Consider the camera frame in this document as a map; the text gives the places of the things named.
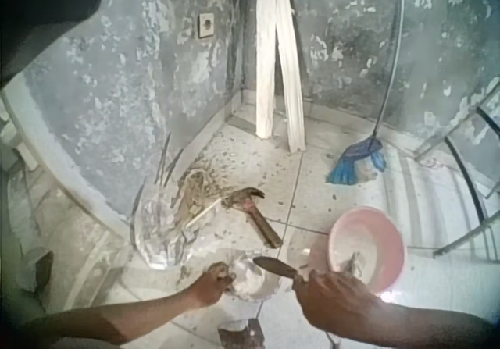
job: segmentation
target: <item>wall socket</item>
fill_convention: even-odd
[[[198,37],[212,37],[215,29],[216,25],[213,13],[201,13],[198,17]]]

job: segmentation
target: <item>gray wall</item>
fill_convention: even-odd
[[[186,146],[241,88],[239,0],[102,0],[25,71],[85,179],[128,215],[161,149]],[[201,12],[215,36],[197,38]]]
[[[396,2],[292,0],[307,98],[377,117],[394,51]],[[406,0],[402,55],[385,122],[427,138],[480,100],[499,72],[499,10],[499,0]],[[244,86],[255,90],[255,0],[248,0],[246,16]],[[279,94],[280,86],[277,74]],[[499,102],[486,110],[499,116]],[[484,123],[465,124],[455,140],[482,173],[500,179],[500,143]]]

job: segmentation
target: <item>hand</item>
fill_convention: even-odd
[[[383,301],[344,272],[312,271],[308,282],[297,276],[293,288],[309,323],[341,337],[364,337],[373,315],[383,310]]]
[[[186,293],[194,308],[206,308],[219,301],[233,280],[225,263],[214,263],[186,289]]]

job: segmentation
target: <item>blue broom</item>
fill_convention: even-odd
[[[358,176],[355,171],[355,162],[364,158],[371,157],[373,166],[383,172],[387,166],[384,154],[382,154],[382,142],[377,138],[377,133],[382,125],[385,109],[387,107],[389,93],[394,83],[396,75],[396,67],[399,59],[399,48],[401,46],[401,36],[403,27],[403,16],[405,14],[405,0],[399,0],[399,25],[396,39],[396,49],[394,53],[394,61],[392,63],[391,79],[385,92],[384,101],[378,114],[377,123],[372,134],[365,140],[352,144],[342,153],[335,169],[328,175],[327,182],[340,185],[355,185],[358,183]]]

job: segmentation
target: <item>broom handle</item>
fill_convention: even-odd
[[[389,94],[392,90],[392,84],[394,83],[394,78],[396,76],[396,69],[398,68],[398,60],[399,60],[399,50],[401,47],[401,38],[403,31],[403,17],[405,16],[405,0],[400,0],[399,4],[399,28],[398,28],[398,36],[396,39],[396,51],[394,53],[394,61],[392,62],[392,72],[391,79],[389,80],[389,85],[387,86],[387,90],[385,92],[384,101],[382,102],[382,108],[378,114],[377,123],[375,124],[375,128],[373,129],[372,138],[377,136],[378,130],[382,125],[382,119],[384,118],[385,109],[388,104]]]

